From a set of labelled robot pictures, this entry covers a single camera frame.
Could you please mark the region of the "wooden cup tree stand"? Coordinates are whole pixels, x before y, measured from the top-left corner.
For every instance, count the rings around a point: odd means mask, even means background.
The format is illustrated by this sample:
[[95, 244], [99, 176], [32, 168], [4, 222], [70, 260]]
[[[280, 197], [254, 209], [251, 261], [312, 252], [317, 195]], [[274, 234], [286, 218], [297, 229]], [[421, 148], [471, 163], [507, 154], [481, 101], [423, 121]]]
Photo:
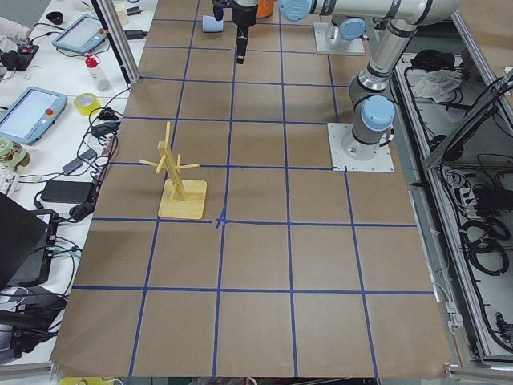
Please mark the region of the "wooden cup tree stand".
[[181, 155], [174, 157], [170, 142], [171, 123], [167, 122], [164, 140], [157, 144], [160, 154], [158, 162], [140, 160], [141, 164], [152, 166], [155, 173], [163, 170], [168, 178], [165, 180], [161, 195], [158, 216], [161, 218], [200, 220], [204, 213], [204, 204], [208, 184], [204, 180], [185, 180], [180, 171], [199, 168], [199, 164], [181, 164]]

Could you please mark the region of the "teach pendant tablet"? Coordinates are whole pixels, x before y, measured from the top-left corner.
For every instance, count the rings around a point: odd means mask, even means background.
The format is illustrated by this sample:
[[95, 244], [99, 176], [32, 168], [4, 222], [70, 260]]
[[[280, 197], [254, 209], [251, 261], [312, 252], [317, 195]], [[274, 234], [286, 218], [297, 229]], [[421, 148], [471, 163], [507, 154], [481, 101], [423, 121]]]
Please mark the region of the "teach pendant tablet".
[[60, 33], [51, 43], [55, 48], [78, 54], [92, 52], [106, 39], [102, 23], [90, 15], [83, 15]]
[[55, 123], [67, 101], [64, 94], [28, 87], [1, 118], [1, 137], [34, 144]]

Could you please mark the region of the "upper teach pendant tablet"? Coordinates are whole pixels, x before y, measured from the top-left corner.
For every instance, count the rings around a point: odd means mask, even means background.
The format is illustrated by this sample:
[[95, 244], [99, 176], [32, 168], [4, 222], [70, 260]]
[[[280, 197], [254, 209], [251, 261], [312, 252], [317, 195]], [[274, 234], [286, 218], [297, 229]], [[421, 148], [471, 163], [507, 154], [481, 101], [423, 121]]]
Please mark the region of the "upper teach pendant tablet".
[[92, 52], [106, 39], [102, 23], [90, 15], [83, 15], [60, 33], [51, 43], [55, 48], [78, 54]]

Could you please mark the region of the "aluminium frame post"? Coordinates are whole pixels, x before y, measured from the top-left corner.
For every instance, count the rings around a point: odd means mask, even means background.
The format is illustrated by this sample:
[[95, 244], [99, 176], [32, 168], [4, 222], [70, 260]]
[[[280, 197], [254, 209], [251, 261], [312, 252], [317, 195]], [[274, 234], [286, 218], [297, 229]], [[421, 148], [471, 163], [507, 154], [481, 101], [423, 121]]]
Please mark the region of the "aluminium frame post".
[[111, 0], [91, 0], [91, 5], [111, 44], [125, 83], [128, 86], [140, 81], [139, 69], [129, 47], [124, 29]]

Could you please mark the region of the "black power adapter brick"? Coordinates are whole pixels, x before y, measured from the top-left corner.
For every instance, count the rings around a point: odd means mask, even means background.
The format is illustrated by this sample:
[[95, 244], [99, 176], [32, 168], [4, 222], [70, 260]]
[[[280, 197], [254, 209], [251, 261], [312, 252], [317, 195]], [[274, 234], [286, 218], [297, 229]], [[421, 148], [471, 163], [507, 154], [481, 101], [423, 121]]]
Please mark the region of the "black power adapter brick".
[[41, 199], [50, 203], [83, 203], [90, 200], [94, 189], [91, 182], [50, 180], [42, 191]]

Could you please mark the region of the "yellow tape roll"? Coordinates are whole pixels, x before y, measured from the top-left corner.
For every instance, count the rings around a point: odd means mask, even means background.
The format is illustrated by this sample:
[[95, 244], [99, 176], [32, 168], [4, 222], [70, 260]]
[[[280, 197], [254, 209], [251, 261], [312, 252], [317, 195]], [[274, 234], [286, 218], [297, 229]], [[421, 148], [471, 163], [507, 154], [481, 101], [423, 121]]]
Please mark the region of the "yellow tape roll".
[[74, 106], [80, 115], [88, 116], [99, 111], [101, 103], [95, 94], [87, 92], [75, 97]]

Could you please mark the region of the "light blue paper cup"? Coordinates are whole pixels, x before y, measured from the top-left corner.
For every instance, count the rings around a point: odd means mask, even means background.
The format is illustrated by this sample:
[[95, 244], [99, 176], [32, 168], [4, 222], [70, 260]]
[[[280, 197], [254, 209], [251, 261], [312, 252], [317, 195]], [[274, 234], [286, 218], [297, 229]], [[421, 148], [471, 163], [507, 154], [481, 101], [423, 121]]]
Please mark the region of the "light blue paper cup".
[[215, 17], [204, 15], [202, 17], [202, 31], [204, 33], [220, 33], [224, 30], [224, 21]]

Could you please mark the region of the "clear bottle red cap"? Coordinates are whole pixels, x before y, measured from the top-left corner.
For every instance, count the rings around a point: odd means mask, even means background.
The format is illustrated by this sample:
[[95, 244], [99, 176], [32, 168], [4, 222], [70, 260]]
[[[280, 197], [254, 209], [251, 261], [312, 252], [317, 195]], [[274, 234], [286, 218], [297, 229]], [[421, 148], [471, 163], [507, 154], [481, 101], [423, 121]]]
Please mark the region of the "clear bottle red cap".
[[96, 88], [101, 91], [109, 91], [111, 83], [105, 75], [97, 59], [91, 54], [86, 54], [85, 65], [91, 75]]

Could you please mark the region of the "lower teach pendant tablet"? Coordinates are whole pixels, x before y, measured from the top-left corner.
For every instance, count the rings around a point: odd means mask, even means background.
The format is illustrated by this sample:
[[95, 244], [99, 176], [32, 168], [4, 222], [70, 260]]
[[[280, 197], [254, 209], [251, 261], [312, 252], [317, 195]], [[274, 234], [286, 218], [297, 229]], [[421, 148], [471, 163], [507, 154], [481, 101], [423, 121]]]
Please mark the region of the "lower teach pendant tablet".
[[1, 137], [34, 144], [55, 123], [67, 101], [64, 94], [28, 87], [1, 118]]

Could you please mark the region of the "black laptop computer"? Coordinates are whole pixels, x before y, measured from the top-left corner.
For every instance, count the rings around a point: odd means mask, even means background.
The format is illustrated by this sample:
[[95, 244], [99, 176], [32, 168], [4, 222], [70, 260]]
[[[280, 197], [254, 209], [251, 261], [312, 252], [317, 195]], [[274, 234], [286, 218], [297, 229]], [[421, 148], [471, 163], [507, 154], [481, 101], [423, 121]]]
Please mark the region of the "black laptop computer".
[[57, 217], [52, 209], [27, 210], [1, 195], [2, 289], [31, 287], [47, 281]]

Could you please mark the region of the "white crumpled cloth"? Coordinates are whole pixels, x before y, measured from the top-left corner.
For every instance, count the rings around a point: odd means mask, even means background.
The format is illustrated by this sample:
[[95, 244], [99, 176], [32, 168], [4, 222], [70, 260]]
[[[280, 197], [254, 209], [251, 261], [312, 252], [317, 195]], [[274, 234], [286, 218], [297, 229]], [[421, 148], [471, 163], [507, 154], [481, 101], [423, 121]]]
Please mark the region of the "white crumpled cloth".
[[452, 100], [455, 90], [463, 81], [463, 75], [457, 71], [438, 70], [427, 72], [412, 87], [415, 97], [432, 99], [435, 103]]

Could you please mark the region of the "orange tin can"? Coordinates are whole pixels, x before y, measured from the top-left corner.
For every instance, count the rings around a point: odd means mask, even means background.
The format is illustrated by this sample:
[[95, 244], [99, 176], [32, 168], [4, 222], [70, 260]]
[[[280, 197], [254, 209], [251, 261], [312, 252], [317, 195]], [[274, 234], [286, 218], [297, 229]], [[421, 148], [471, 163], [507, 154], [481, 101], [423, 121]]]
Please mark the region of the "orange tin can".
[[273, 14], [275, 6], [274, 0], [259, 0], [257, 8], [257, 18], [267, 18]]

